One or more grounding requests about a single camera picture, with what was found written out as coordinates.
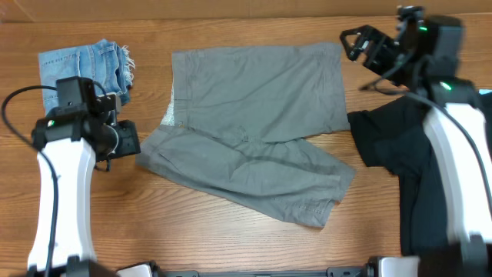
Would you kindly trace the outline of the grey shorts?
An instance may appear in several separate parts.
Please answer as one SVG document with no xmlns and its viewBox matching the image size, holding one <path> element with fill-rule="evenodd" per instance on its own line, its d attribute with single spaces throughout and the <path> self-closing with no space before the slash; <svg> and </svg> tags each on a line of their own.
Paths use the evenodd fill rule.
<svg viewBox="0 0 492 277">
<path fill-rule="evenodd" d="M 355 175 L 309 142 L 350 128 L 341 47 L 181 51 L 172 73 L 168 113 L 137 164 L 273 219 L 324 227 Z"/>
</svg>

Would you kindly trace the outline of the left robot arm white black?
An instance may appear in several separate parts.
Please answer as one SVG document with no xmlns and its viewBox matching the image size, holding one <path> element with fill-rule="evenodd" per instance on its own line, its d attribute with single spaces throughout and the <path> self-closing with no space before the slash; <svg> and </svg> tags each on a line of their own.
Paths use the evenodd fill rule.
<svg viewBox="0 0 492 277">
<path fill-rule="evenodd" d="M 140 152 L 137 129 L 114 109 L 53 108 L 33 130 L 41 176 L 38 225 L 28 272 L 70 275 L 71 262 L 97 262 L 91 235 L 91 179 L 98 162 Z"/>
</svg>

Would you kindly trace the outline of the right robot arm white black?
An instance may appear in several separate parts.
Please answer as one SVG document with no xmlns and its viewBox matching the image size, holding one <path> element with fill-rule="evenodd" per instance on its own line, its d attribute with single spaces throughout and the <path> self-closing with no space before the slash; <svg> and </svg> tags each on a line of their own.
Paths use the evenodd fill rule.
<svg viewBox="0 0 492 277">
<path fill-rule="evenodd" d="M 464 35 L 460 19 L 424 16 L 418 7 L 399 15 L 391 38 L 363 25 L 344 30 L 350 60 L 394 84 L 394 94 L 426 105 L 423 129 L 437 158 L 447 206 L 448 246 L 426 255 L 371 259 L 363 276 L 489 276 L 491 274 L 491 158 L 486 119 L 473 82 L 458 78 Z"/>
</svg>

